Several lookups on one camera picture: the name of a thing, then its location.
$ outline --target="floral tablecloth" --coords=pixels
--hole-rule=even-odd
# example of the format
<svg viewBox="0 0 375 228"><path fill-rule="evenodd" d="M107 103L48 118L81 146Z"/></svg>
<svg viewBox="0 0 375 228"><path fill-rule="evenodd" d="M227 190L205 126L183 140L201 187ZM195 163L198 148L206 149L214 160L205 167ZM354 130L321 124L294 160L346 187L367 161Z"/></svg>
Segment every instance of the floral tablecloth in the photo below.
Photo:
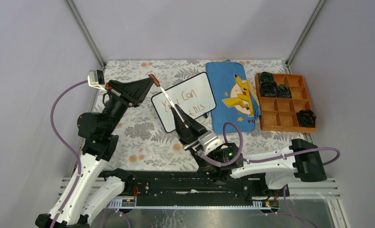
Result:
<svg viewBox="0 0 375 228"><path fill-rule="evenodd" d="M269 71L282 73L284 71L281 60L235 60L244 65L246 78L254 83L257 72ZM131 82L154 74L161 86L171 87L179 82L205 71L205 64L209 60L114 60L108 61L105 69L105 80ZM129 108L114 135L119 135L119 142L112 159L105 170L123 168L127 170L168 170L194 171L198 166L189 152L183 150L175 131L166 133L158 115L151 103L151 97L160 92L153 86L147 98L138 108ZM101 112L104 108L100 91L94 107L94 112ZM212 129L211 117L197 119L207 129ZM243 151L245 154L272 151L290 144L294 138L304 138L301 133L261 131L259 120L256 130L243 133ZM228 136L230 142L239 145L237 133Z"/></svg>

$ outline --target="orange compartment box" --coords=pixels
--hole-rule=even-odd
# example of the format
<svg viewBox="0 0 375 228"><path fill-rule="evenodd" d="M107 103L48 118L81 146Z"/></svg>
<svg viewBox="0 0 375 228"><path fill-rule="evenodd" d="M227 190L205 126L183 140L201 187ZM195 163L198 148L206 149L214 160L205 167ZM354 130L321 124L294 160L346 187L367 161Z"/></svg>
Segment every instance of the orange compartment box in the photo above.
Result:
<svg viewBox="0 0 375 228"><path fill-rule="evenodd" d="M291 90L292 98L262 97L259 75L256 74L256 93L260 103L260 128L264 131L313 133L315 127L300 127L297 112L310 109L310 99L302 75L273 74L277 85L284 84Z"/></svg>

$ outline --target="whiteboard with handwriting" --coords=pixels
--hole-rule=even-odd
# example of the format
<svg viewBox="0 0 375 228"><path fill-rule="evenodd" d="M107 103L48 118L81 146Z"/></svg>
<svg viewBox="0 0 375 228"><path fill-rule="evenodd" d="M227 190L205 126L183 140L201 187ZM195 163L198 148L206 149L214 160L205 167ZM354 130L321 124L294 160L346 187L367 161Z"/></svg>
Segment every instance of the whiteboard with handwriting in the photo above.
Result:
<svg viewBox="0 0 375 228"><path fill-rule="evenodd" d="M216 107L207 73L202 72L166 89L173 103L178 104L191 118L196 119ZM156 113L166 132L175 130L169 102L162 93L151 98Z"/></svg>

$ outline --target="blue cloth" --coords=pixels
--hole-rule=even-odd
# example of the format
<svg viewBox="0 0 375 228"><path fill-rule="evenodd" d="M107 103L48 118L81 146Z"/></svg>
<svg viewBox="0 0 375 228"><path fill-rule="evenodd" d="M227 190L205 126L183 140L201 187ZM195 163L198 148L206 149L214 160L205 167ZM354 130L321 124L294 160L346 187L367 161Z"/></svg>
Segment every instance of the blue cloth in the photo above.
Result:
<svg viewBox="0 0 375 228"><path fill-rule="evenodd" d="M212 129L222 134L225 122L235 123L243 132L255 129L260 108L249 92L245 69L235 62L210 62L205 65L217 107L211 111ZM236 132L228 125L226 133Z"/></svg>

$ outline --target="white wall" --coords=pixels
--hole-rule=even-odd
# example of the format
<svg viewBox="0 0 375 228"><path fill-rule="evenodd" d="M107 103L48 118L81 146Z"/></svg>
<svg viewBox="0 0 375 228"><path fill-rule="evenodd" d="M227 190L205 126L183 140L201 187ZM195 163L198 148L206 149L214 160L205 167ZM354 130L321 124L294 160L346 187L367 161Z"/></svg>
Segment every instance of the white wall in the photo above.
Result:
<svg viewBox="0 0 375 228"><path fill-rule="evenodd" d="M317 0L76 0L105 60L286 59Z"/></svg>
<svg viewBox="0 0 375 228"><path fill-rule="evenodd" d="M317 145L342 152L326 170L351 227L375 227L375 0L328 1L292 70L305 76Z"/></svg>
<svg viewBox="0 0 375 228"><path fill-rule="evenodd" d="M0 228L35 227L54 205L73 157L51 130L50 108L97 68L64 1L0 0ZM79 87L56 110L74 147L91 95Z"/></svg>

